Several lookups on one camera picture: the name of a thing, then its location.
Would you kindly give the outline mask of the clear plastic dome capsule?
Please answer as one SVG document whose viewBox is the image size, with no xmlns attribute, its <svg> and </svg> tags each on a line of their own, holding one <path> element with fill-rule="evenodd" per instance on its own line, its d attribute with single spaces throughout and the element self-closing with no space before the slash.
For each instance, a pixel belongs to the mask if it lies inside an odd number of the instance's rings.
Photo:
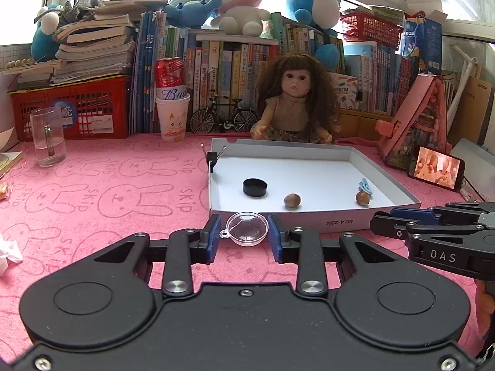
<svg viewBox="0 0 495 371">
<path fill-rule="evenodd" d="M 262 243 L 268 231 L 269 222 L 263 215 L 240 212 L 226 221 L 226 227 L 219 235 L 223 240 L 231 240 L 243 247 L 252 247 Z"/>
</svg>

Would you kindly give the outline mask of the light blue hair clip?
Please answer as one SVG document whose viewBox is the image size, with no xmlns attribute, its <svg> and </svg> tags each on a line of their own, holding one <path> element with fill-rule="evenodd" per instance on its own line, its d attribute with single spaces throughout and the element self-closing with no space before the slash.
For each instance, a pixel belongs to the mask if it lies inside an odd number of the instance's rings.
<svg viewBox="0 0 495 371">
<path fill-rule="evenodd" d="M 358 188 L 360 191 L 363 191 L 366 194 L 372 196 L 372 189 L 368 184 L 368 180 L 365 177 L 363 177 L 362 180 L 359 182 Z"/>
</svg>

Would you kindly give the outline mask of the smartphone playing video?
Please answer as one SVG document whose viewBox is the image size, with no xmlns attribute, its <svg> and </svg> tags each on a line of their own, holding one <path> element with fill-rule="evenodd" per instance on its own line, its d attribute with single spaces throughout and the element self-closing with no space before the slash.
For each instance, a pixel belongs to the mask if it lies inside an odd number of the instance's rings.
<svg viewBox="0 0 495 371">
<path fill-rule="evenodd" d="M 465 162 L 458 157 L 427 147 L 415 147 L 408 175 L 442 189 L 458 191 L 462 185 L 465 168 Z"/>
</svg>

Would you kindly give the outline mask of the white cardboard box tray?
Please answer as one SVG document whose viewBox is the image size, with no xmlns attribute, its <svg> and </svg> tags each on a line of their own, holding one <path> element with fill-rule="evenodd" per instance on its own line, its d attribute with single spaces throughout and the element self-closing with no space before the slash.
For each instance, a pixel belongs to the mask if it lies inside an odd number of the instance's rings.
<svg viewBox="0 0 495 371">
<path fill-rule="evenodd" d="M 368 229 L 377 211 L 420 207 L 405 186 L 353 147 L 281 143 L 224 138 L 211 140 L 211 151 L 226 151 L 209 176 L 209 206 L 228 220 L 240 212 L 278 215 L 287 227 L 302 226 L 320 233 Z M 368 206 L 356 202 L 365 177 L 372 189 Z M 268 184 L 264 197 L 243 193 L 243 181 L 259 178 Z M 301 197 L 298 208 L 284 206 L 284 197 Z"/>
</svg>

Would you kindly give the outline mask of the brown hazelnut under clip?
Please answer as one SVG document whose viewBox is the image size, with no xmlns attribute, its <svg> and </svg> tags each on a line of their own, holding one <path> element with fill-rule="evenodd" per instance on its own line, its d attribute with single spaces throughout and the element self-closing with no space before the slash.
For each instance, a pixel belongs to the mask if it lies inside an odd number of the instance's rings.
<svg viewBox="0 0 495 371">
<path fill-rule="evenodd" d="M 371 195 L 366 191 L 360 190 L 356 195 L 356 202 L 361 206 L 368 206 L 371 200 Z"/>
</svg>

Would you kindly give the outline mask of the black binder clip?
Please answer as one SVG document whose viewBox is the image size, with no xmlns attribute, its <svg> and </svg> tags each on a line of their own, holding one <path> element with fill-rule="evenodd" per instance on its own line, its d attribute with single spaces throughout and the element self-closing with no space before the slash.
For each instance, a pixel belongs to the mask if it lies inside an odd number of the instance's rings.
<svg viewBox="0 0 495 371">
<path fill-rule="evenodd" d="M 205 156 L 205 163 L 207 165 L 207 171 L 213 173 L 214 167 L 217 164 L 219 158 L 226 151 L 226 146 L 223 146 L 219 152 L 216 151 L 206 151 L 205 145 L 201 143 L 201 148 Z"/>
</svg>

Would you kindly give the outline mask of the pink triangular dollhouse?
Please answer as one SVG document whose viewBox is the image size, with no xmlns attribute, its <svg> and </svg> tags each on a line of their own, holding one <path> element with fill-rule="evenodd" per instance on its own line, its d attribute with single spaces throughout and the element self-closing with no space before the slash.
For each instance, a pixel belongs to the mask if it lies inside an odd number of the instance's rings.
<svg viewBox="0 0 495 371">
<path fill-rule="evenodd" d="M 415 149 L 427 147 L 448 153 L 447 107 L 444 79 L 420 74 L 391 121 L 378 120 L 377 150 L 383 161 L 394 168 L 407 169 Z"/>
</svg>

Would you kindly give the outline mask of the pink bunny tablecloth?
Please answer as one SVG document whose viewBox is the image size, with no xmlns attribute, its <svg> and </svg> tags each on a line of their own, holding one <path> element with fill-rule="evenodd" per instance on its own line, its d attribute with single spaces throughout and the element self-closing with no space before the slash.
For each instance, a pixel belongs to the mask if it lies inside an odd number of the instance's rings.
<svg viewBox="0 0 495 371">
<path fill-rule="evenodd" d="M 474 283 L 400 240 L 286 226 L 284 264 L 268 235 L 198 263 L 211 140 L 70 141 L 48 169 L 26 155 L 1 204 L 24 255 L 1 279 L 2 369 L 479 369 Z M 356 149 L 420 206 L 461 200 Z"/>
</svg>

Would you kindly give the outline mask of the white paper cup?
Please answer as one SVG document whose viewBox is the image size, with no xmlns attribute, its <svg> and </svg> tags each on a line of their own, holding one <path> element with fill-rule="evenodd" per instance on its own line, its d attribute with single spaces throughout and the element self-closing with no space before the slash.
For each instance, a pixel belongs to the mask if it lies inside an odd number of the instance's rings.
<svg viewBox="0 0 495 371">
<path fill-rule="evenodd" d="M 164 141 L 180 142 L 185 139 L 190 99 L 189 94 L 177 100 L 155 99 L 160 133 Z"/>
</svg>

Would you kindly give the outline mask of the brown haired doll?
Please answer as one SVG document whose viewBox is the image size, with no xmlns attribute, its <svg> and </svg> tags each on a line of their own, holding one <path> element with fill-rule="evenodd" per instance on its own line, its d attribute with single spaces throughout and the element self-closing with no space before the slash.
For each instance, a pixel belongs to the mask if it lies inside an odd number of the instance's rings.
<svg viewBox="0 0 495 371">
<path fill-rule="evenodd" d="M 269 65 L 258 83 L 258 111 L 255 140 L 332 144 L 341 132 L 330 73 L 307 54 L 285 54 Z"/>
</svg>

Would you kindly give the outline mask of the red plastic basket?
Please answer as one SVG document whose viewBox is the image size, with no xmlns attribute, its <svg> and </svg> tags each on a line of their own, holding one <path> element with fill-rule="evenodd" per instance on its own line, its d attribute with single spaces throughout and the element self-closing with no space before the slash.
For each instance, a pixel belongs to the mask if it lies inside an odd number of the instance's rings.
<svg viewBox="0 0 495 371">
<path fill-rule="evenodd" d="M 15 128 L 19 141 L 32 140 L 30 114 L 58 106 L 67 139 L 127 137 L 127 109 L 131 78 L 124 75 L 52 86 L 30 91 L 13 91 Z"/>
</svg>

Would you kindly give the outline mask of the blue cardboard box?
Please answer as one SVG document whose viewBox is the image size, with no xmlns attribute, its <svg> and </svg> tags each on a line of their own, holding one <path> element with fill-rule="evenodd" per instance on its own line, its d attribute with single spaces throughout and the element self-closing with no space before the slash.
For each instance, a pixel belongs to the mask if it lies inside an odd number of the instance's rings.
<svg viewBox="0 0 495 371">
<path fill-rule="evenodd" d="M 418 59 L 420 72 L 441 74 L 442 22 L 429 19 L 424 11 L 404 15 L 400 52 Z"/>
</svg>

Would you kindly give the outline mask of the clear glass cup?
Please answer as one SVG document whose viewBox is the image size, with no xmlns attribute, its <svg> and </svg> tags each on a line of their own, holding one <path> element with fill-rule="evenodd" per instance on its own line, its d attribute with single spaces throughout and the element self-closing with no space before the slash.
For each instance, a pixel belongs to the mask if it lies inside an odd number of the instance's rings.
<svg viewBox="0 0 495 371">
<path fill-rule="evenodd" d="M 54 166 L 66 159 L 66 140 L 61 110 L 51 106 L 30 114 L 33 146 L 37 163 L 42 168 Z"/>
</svg>

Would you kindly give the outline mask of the pink white bunny plush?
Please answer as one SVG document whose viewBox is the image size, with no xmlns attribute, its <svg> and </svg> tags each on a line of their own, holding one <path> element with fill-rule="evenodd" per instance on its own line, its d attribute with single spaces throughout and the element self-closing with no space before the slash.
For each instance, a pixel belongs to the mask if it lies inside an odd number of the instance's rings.
<svg viewBox="0 0 495 371">
<path fill-rule="evenodd" d="M 211 27 L 227 34 L 259 37 L 270 12 L 258 7 L 263 0 L 222 0 Z"/>
</svg>

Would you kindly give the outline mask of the blue penguin plush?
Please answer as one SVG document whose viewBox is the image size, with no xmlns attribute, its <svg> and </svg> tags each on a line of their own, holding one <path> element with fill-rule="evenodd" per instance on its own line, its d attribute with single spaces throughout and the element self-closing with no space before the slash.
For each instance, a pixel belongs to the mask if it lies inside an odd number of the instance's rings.
<svg viewBox="0 0 495 371">
<path fill-rule="evenodd" d="M 59 44 L 54 41 L 54 33 L 59 27 L 60 13 L 63 7 L 57 4 L 43 6 L 39 9 L 33 22 L 37 29 L 31 44 L 31 57 L 35 62 L 44 62 L 55 59 Z"/>
</svg>

